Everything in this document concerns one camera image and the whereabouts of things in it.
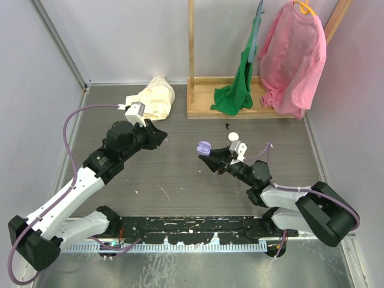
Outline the purple earbud charging case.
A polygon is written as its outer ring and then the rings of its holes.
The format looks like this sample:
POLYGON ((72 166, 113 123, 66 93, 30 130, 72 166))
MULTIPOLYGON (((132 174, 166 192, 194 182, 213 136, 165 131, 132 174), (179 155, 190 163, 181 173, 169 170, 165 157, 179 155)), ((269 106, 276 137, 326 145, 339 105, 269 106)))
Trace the purple earbud charging case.
POLYGON ((209 156, 211 154, 212 146, 208 141, 201 141, 198 143, 196 151, 199 155, 209 156))

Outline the cream cloth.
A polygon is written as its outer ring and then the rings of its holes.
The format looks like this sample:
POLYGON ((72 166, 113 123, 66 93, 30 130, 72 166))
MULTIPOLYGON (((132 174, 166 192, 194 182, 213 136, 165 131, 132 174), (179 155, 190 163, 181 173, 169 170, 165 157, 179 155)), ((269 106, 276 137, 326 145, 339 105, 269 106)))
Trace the cream cloth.
POLYGON ((141 102, 145 105, 143 116, 152 122, 165 120, 175 100, 175 92, 164 75, 155 76, 145 89, 136 95, 126 96, 125 105, 141 102))

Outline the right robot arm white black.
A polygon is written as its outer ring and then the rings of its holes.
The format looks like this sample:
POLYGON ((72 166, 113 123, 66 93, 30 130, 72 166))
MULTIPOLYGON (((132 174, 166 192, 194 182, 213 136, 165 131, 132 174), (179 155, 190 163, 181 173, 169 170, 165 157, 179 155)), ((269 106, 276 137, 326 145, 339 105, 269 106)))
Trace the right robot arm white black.
POLYGON ((269 236, 288 230, 309 232, 329 247, 336 247, 361 219, 358 213, 327 183, 319 181, 309 187, 291 187, 272 181, 268 161, 245 157, 247 146, 235 141, 230 146, 212 149, 199 142, 199 158, 215 174, 228 173, 247 184, 247 196, 255 206, 267 209, 263 229, 269 236))

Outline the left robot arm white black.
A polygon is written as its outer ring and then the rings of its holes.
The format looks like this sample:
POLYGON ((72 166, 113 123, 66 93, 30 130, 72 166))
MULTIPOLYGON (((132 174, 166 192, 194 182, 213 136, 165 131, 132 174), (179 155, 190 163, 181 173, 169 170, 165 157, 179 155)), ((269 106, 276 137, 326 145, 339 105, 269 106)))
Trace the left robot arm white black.
POLYGON ((94 235, 115 237, 122 226, 120 216, 107 206, 73 223, 67 218, 91 195, 124 169, 124 163, 142 149, 158 148, 167 133, 150 120, 144 126, 117 121, 107 131, 103 144, 83 162, 75 177, 40 209, 8 223, 11 243, 38 272, 47 269, 61 251, 94 235))

